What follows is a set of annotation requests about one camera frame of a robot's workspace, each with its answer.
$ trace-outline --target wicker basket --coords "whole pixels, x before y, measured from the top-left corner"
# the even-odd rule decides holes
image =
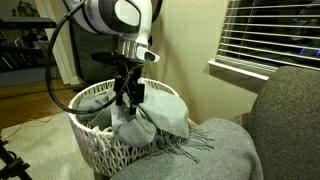
[[[150,79],[144,78],[143,80],[155,89],[179,96],[168,85]],[[81,98],[86,95],[106,94],[107,90],[113,88],[113,84],[114,80],[109,80],[84,89],[72,99],[69,108],[77,109]],[[111,127],[108,128],[109,132],[94,132],[92,129],[80,124],[77,120],[77,115],[69,113],[69,118],[83,158],[97,173],[111,177],[123,167],[145,155],[143,149],[127,146],[117,140]]]

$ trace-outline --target window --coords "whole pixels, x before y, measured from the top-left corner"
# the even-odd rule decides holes
[[[216,62],[260,74],[320,70],[320,0],[230,0]]]

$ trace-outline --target white wall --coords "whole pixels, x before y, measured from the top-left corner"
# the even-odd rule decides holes
[[[227,2],[166,0],[152,27],[151,50],[161,60],[147,66],[146,76],[177,90],[197,123],[249,112],[263,84],[207,65],[218,47]]]
[[[62,0],[35,0],[35,3],[41,17],[49,17],[57,24],[67,13]],[[46,29],[46,33],[51,38],[53,29]],[[82,83],[83,81],[77,76],[75,69],[68,23],[61,29],[53,53],[63,83],[71,85]]]

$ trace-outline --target fabric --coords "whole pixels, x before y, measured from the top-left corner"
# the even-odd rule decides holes
[[[248,131],[265,179],[319,179],[320,73],[281,67],[253,106]]]
[[[115,96],[109,93],[109,99]],[[188,108],[180,97],[156,90],[145,83],[144,102],[139,104],[135,116],[128,114],[130,99],[123,97],[123,105],[111,105],[112,128],[116,137],[133,147],[150,144],[157,129],[188,138]]]
[[[263,179],[262,168],[250,135],[239,125],[223,120],[210,119],[199,127],[215,149],[203,151],[184,146],[191,154],[197,154],[200,163],[185,156],[164,153],[151,159],[140,159],[123,168],[111,180],[238,180]]]
[[[181,145],[190,141],[190,145],[195,148],[207,150],[214,147],[208,145],[210,139],[206,138],[205,133],[189,127],[186,104],[178,96],[156,90],[148,83],[144,84],[144,102],[139,104],[135,115],[129,115],[130,93],[124,93],[121,106],[113,103],[100,112],[79,115],[79,121],[89,128],[94,128],[95,132],[112,126],[118,140],[131,147],[143,148],[149,155],[170,152],[199,162],[196,155],[185,151]],[[107,95],[85,96],[78,109],[96,109],[114,96],[113,90],[109,90]]]

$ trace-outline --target gray blanket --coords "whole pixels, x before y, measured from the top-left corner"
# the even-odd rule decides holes
[[[196,164],[185,156],[161,154],[151,159],[141,159],[123,168],[111,180],[262,180],[259,157],[250,135],[239,125],[223,120],[210,119],[198,130],[207,131],[214,138],[214,150],[202,151],[185,146],[196,154]]]

